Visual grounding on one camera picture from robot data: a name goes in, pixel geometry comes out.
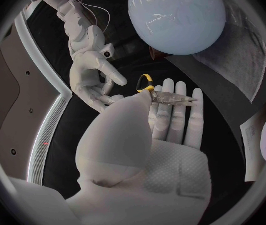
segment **paper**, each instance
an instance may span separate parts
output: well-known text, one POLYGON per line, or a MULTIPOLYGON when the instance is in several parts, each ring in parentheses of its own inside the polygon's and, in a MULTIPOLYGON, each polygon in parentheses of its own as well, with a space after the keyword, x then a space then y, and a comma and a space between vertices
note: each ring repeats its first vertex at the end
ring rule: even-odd
POLYGON ((260 149, 261 133, 265 123, 266 105, 240 126, 246 161, 245 182, 256 181, 266 163, 260 149))

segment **white balloon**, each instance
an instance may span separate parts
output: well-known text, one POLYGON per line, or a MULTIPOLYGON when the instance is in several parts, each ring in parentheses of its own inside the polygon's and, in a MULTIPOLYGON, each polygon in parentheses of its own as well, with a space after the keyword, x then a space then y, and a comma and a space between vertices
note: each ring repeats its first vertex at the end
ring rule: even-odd
POLYGON ((225 21, 222 0, 128 0, 138 35, 171 55, 199 53, 220 37, 225 21))

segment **robotic hand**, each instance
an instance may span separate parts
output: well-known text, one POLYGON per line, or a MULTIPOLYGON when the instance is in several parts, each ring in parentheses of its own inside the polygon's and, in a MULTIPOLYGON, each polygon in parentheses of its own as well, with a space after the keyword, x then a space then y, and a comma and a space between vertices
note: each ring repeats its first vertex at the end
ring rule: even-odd
MULTIPOLYGON (((174 92, 167 79, 156 90, 174 92)), ((175 92, 186 94, 179 82, 175 92)), ((199 149, 203 95, 195 89, 187 135, 184 106, 151 103, 147 90, 109 106, 76 152, 81 190, 66 200, 82 224, 197 225, 211 197, 208 160, 199 149)))
POLYGON ((105 45, 103 32, 82 13, 82 6, 75 0, 43 0, 57 10, 57 16, 65 25, 69 37, 68 48, 73 65, 70 69, 70 87, 81 100, 99 113, 123 98, 109 97, 114 83, 127 84, 126 79, 106 59, 114 54, 112 44, 105 45), (99 72, 106 78, 100 83, 99 72))

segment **cable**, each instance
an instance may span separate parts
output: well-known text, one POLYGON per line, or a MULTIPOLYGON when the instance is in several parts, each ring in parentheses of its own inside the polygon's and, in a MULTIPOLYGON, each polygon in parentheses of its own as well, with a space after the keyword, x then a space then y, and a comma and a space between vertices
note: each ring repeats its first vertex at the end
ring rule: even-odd
POLYGON ((102 8, 102 7, 99 7, 99 6, 92 6, 92 5, 88 5, 88 4, 85 4, 85 3, 83 3, 83 0, 76 0, 77 2, 79 2, 80 4, 81 4, 81 6, 82 7, 84 7, 85 9, 87 9, 92 15, 93 15, 93 17, 95 18, 95 25, 97 26, 97 18, 96 18, 96 16, 95 16, 95 14, 90 10, 90 9, 88 9, 86 6, 88 6, 88 7, 93 7, 93 8, 97 8, 97 9, 101 9, 101 10, 103 10, 103 11, 105 11, 107 14, 108 14, 108 23, 107 23, 107 25, 106 25, 106 28, 104 29, 104 31, 103 31, 103 33, 107 30, 107 28, 108 28, 108 26, 109 26, 109 24, 110 24, 110 18, 111 18, 111 16, 110 16, 110 13, 107 11, 107 10, 105 10, 104 8, 102 8))

